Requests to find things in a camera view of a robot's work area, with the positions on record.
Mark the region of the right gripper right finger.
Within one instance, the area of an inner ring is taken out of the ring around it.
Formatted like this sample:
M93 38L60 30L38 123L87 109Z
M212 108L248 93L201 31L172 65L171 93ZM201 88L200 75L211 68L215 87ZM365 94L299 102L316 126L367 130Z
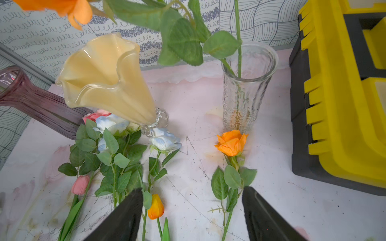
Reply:
M305 240L253 187L244 188L242 204L251 241Z

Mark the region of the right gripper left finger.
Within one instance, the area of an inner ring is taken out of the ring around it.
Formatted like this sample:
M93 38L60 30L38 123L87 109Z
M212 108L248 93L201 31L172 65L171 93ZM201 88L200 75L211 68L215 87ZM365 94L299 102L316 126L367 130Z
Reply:
M94 230L86 241L134 241L137 238L143 208L141 188L133 190Z

